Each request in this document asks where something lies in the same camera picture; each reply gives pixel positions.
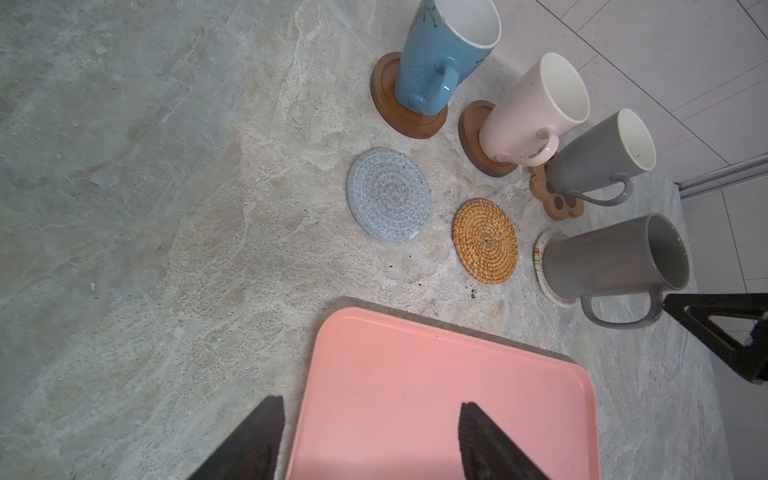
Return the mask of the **rattan woven round coaster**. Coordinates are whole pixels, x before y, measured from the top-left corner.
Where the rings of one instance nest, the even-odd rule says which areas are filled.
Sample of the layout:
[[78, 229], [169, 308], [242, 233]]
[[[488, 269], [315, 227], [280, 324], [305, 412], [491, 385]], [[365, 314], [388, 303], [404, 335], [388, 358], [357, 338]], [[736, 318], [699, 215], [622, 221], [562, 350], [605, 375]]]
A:
[[518, 261], [518, 243], [505, 212], [487, 199], [465, 202], [452, 225], [456, 253], [467, 272], [488, 284], [505, 283]]

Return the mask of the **white mug grey handle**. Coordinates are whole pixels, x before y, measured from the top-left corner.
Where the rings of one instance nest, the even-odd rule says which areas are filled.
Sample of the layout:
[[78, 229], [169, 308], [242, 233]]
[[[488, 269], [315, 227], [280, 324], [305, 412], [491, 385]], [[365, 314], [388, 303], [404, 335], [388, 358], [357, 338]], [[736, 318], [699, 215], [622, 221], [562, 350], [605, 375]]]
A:
[[[548, 183], [555, 192], [612, 207], [634, 192], [633, 178], [651, 171], [657, 161], [652, 136], [637, 113], [623, 108], [566, 145], [547, 163]], [[609, 200], [591, 191], [620, 183], [623, 190]]]

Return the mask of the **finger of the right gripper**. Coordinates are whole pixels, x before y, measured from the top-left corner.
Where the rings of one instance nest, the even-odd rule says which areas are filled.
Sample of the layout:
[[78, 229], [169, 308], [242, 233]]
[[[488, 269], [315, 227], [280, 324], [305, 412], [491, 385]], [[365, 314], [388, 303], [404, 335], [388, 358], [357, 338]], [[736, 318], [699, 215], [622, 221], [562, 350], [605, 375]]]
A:
[[[668, 294], [663, 309], [742, 379], [767, 381], [767, 294]], [[756, 321], [746, 344], [712, 317]]]

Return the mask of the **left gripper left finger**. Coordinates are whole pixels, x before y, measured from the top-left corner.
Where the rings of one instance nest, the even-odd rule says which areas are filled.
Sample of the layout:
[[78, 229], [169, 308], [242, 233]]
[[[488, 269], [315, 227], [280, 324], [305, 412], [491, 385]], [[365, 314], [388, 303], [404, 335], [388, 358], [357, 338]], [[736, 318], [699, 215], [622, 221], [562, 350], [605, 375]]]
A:
[[283, 397], [265, 397], [189, 479], [273, 479], [284, 427]]

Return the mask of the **dark grey mug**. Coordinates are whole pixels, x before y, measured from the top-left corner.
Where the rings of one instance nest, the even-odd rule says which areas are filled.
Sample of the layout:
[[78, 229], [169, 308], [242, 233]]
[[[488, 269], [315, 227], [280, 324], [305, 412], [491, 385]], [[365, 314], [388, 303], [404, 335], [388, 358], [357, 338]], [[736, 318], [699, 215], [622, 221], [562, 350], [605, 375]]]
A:
[[[594, 324], [615, 330], [648, 327], [662, 315], [666, 290], [684, 289], [690, 260], [681, 234], [653, 213], [552, 243], [543, 256], [546, 280], [564, 298], [579, 298]], [[609, 322], [594, 312], [596, 297], [646, 293], [649, 311], [632, 322]]]

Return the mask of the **grey woven round coaster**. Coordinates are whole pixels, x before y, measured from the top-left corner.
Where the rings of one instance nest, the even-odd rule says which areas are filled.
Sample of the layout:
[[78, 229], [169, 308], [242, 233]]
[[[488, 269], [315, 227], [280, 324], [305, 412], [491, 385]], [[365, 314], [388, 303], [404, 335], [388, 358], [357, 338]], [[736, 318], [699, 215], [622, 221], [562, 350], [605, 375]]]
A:
[[384, 147], [361, 154], [346, 182], [347, 202], [359, 226], [378, 240], [406, 242], [425, 226], [430, 190], [406, 155]]

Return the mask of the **blue floral mug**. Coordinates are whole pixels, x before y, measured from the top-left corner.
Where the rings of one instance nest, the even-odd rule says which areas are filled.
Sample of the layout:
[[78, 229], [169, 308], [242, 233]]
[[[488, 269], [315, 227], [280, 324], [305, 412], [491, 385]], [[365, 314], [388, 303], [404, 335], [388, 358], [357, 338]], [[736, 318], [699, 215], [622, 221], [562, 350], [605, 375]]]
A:
[[439, 114], [502, 35], [491, 0], [423, 0], [401, 52], [394, 93], [408, 110]]

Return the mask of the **cork paw print coaster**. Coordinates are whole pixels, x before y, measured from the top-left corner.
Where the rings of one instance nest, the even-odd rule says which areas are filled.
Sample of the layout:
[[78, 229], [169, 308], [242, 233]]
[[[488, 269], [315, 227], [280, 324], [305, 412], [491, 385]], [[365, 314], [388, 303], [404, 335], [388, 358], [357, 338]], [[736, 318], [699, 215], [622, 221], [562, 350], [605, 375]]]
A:
[[585, 213], [584, 202], [573, 196], [555, 192], [548, 181], [546, 170], [545, 165], [528, 168], [531, 174], [530, 191], [542, 203], [547, 215], [555, 221], [581, 217]]

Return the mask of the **brown wooden coaster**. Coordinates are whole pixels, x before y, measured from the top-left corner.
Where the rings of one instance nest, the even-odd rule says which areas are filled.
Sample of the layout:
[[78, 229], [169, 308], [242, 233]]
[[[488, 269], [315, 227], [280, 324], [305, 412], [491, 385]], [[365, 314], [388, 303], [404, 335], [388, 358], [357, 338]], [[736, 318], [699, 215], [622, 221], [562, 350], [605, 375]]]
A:
[[483, 151], [479, 134], [494, 104], [477, 100], [469, 104], [459, 117], [458, 133], [462, 148], [471, 163], [482, 173], [491, 177], [504, 177], [518, 168], [514, 163], [492, 160]]
[[449, 107], [437, 115], [415, 113], [401, 105], [394, 86], [400, 63], [400, 52], [390, 52], [376, 63], [370, 78], [370, 92], [374, 105], [382, 118], [399, 133], [414, 139], [428, 139], [444, 125]]

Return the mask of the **white mug pink handle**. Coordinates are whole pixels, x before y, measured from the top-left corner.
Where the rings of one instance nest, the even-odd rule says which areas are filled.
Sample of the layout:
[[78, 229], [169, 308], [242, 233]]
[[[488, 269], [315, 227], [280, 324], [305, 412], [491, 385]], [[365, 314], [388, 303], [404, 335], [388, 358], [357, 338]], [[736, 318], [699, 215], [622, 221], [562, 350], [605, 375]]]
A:
[[565, 133], [588, 119], [590, 109], [577, 69], [548, 52], [493, 107], [481, 127], [480, 146], [496, 162], [540, 166], [557, 153]]

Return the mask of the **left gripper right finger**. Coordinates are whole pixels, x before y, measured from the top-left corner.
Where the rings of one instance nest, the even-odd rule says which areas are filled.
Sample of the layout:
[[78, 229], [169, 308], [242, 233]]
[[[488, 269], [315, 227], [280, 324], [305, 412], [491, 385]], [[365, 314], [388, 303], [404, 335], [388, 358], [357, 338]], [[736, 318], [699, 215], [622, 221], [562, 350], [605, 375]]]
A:
[[458, 441], [466, 479], [548, 479], [474, 402], [461, 405]]

